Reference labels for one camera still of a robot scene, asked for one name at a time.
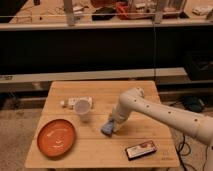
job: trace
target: object on shelf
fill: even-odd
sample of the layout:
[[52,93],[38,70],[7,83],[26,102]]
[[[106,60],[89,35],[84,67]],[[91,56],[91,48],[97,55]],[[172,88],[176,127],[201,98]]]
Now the object on shelf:
[[204,110],[204,103],[197,97],[184,97],[182,104],[186,110],[201,113]]
[[115,9],[110,7],[102,7],[92,14],[92,20],[109,20],[115,16]]
[[91,0],[91,4],[95,8],[115,5],[116,2],[117,0]]
[[48,122],[39,132],[37,145],[47,157],[61,157],[73,146],[76,139],[75,128],[71,122],[56,119]]
[[73,12],[74,12],[74,15],[75,15],[76,19],[80,19],[83,16],[85,8],[89,8],[89,7],[88,6],[84,6],[84,5],[80,4],[80,3],[77,3],[77,4],[73,5]]
[[[156,13],[157,0],[131,0],[117,2],[116,11],[121,19],[152,18]],[[169,0],[163,10],[164,17],[178,17],[184,9],[186,0]]]
[[210,5],[196,6],[192,9],[192,12],[196,15],[207,15],[213,9]]
[[206,20],[213,22],[213,9],[207,14]]
[[73,109],[73,106],[79,100],[87,100],[92,108],[92,97],[72,97],[68,98],[68,100],[60,101],[60,105],[63,108],[68,107],[69,109]]

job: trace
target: red item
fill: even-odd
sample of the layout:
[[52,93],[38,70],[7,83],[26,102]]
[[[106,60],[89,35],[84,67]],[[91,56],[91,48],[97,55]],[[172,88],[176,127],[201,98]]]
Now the red item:
[[115,5],[118,17],[122,20],[130,19],[128,16],[129,7],[126,2],[117,2]]
[[37,145],[47,157],[57,157],[67,152],[76,138],[74,126],[67,120],[57,119],[47,123],[39,132]]

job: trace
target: wire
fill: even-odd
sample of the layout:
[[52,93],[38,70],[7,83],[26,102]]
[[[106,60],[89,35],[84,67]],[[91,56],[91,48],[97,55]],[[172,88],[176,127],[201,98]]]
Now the wire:
[[197,171],[197,169],[195,169],[194,166],[192,166],[191,164],[188,163],[184,163],[185,166],[192,168],[194,171]]
[[182,151],[183,148],[184,148],[185,141],[186,141],[185,135],[182,134],[182,136],[183,136],[183,140],[182,140],[182,142],[179,143],[178,148],[176,148],[176,151],[177,151],[177,154],[178,154],[178,158],[179,158],[179,160],[180,160],[180,164],[181,164],[181,166],[183,167],[183,170],[184,170],[184,171],[187,171],[187,169],[186,169],[186,167],[185,167],[185,165],[184,165],[184,162],[183,162],[183,160],[182,160],[182,158],[181,158],[181,155],[180,155],[181,151]]
[[[206,160],[207,160],[207,151],[208,151],[208,146],[206,147],[206,150],[205,150],[205,156],[206,156]],[[205,162],[204,162],[204,164],[203,164],[203,171],[204,171],[204,169],[205,169],[205,166],[206,166],[206,160],[205,160]]]
[[188,148],[188,152],[186,152],[186,153],[181,153],[181,152],[180,152],[180,155],[181,155],[181,156],[188,156],[188,155],[191,154],[191,152],[192,152],[191,147],[190,147],[190,145],[189,145],[187,142],[185,142],[184,145],[186,145],[186,147]]

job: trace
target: tiled floor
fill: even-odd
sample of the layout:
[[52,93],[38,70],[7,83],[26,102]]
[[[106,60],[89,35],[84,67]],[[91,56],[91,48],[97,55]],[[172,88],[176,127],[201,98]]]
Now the tiled floor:
[[[34,135],[42,108],[0,110],[0,171],[34,171],[24,167],[25,158]],[[182,141],[182,134],[171,129],[176,146]],[[184,162],[192,165],[197,171],[202,171],[206,160],[206,147],[199,142],[186,137],[191,147],[191,154],[183,157]],[[169,171],[182,171],[181,167],[171,168]]]

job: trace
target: small box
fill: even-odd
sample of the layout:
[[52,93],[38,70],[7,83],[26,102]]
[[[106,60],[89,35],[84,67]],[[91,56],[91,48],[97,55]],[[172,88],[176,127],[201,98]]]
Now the small box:
[[133,160],[157,151],[152,140],[125,149],[129,160]]
[[115,16],[115,9],[111,7],[102,7],[92,14],[92,20],[109,20]]

